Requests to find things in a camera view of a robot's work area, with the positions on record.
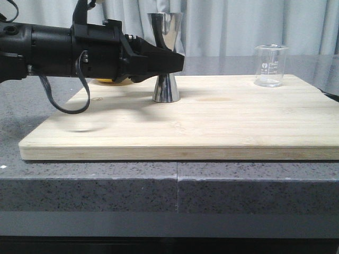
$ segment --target black strap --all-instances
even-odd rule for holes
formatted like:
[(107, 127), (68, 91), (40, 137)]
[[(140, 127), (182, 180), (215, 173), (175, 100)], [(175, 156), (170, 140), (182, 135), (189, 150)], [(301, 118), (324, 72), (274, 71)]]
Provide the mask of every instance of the black strap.
[(84, 50), (81, 55), (78, 57), (78, 59), (75, 61), (75, 69), (76, 69), (76, 73), (78, 74), (78, 77), (81, 81), (81, 83), (83, 84), (86, 92), (87, 92), (87, 102), (85, 104), (85, 106), (83, 106), (82, 108), (78, 109), (78, 110), (68, 110), (68, 109), (65, 109), (63, 107), (60, 107), (53, 99), (53, 96), (52, 96), (52, 89), (51, 89), (51, 85), (47, 79), (47, 77), (42, 73), (40, 72), (39, 70), (36, 70), (36, 69), (33, 69), (32, 68), (32, 71), (34, 73), (36, 73), (40, 80), (41, 80), (41, 83), (44, 87), (44, 90), (47, 94), (47, 98), (48, 100), (50, 101), (50, 103), (58, 110), (60, 110), (61, 112), (64, 112), (66, 114), (79, 114), (79, 113), (82, 113), (84, 112), (86, 109), (88, 109), (89, 105), (90, 105), (90, 102), (91, 102), (91, 95), (90, 95), (90, 88), (88, 87), (88, 83), (81, 71), (81, 64), (82, 64), (82, 61), (83, 61), (83, 57), (84, 55), (87, 54), (87, 50)]
[(3, 14), (0, 13), (0, 21), (4, 22), (4, 23), (11, 23), (11, 22), (13, 22), (18, 17), (18, 15), (19, 15), (19, 8), (18, 8), (18, 6), (16, 5), (16, 3), (13, 0), (7, 0), (7, 1), (9, 3), (11, 3), (15, 7), (16, 15), (15, 15), (14, 18), (12, 18), (10, 20), (7, 20), (7, 18)]
[(91, 2), (87, 5), (87, 10), (91, 10), (95, 7), (96, 0), (91, 0)]

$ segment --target gray countertop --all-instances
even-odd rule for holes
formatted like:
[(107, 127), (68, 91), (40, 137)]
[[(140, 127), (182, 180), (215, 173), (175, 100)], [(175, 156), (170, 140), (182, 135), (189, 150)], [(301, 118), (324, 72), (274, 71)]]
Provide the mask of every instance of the gray countertop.
[[(253, 57), (191, 57), (179, 75), (253, 73)], [(339, 95), (338, 56), (286, 73)], [(81, 88), (50, 80), (61, 104)], [(339, 161), (23, 161), (54, 111), (37, 77), (0, 84), (0, 235), (339, 238)]]

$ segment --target screw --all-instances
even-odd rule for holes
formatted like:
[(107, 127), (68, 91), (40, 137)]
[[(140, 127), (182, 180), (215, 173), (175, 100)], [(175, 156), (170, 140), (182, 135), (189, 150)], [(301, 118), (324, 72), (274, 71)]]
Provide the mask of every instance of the screw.
[(83, 56), (83, 62), (85, 62), (85, 63), (88, 62), (88, 54), (84, 54), (84, 56)]
[(134, 36), (131, 34), (126, 34), (128, 42), (132, 42), (134, 40)]
[(28, 75), (29, 75), (29, 76), (34, 75), (34, 72), (33, 72), (32, 68), (33, 68), (33, 67), (32, 67), (31, 65), (27, 65), (27, 71), (28, 71)]

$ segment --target yellow object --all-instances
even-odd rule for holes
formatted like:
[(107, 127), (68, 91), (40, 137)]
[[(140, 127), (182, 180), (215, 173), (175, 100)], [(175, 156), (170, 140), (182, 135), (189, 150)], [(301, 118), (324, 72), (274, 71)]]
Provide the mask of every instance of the yellow object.
[(112, 79), (109, 79), (109, 78), (97, 78), (96, 80), (98, 80), (100, 82), (104, 82), (104, 83), (114, 83), (114, 81)]

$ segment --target robotic arm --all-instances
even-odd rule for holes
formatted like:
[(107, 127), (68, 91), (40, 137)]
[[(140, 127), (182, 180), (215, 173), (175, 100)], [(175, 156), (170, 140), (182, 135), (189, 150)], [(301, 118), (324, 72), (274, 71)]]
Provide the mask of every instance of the robotic arm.
[(85, 78), (107, 78), (117, 83), (130, 78), (138, 83), (183, 69), (182, 55), (123, 34), (121, 21), (88, 24), (87, 11), (94, 6), (95, 0), (89, 4), (87, 0), (78, 0), (70, 29), (4, 23), (2, 19), (0, 83), (38, 75), (45, 89), (50, 90), (46, 76), (79, 77), (83, 84)]

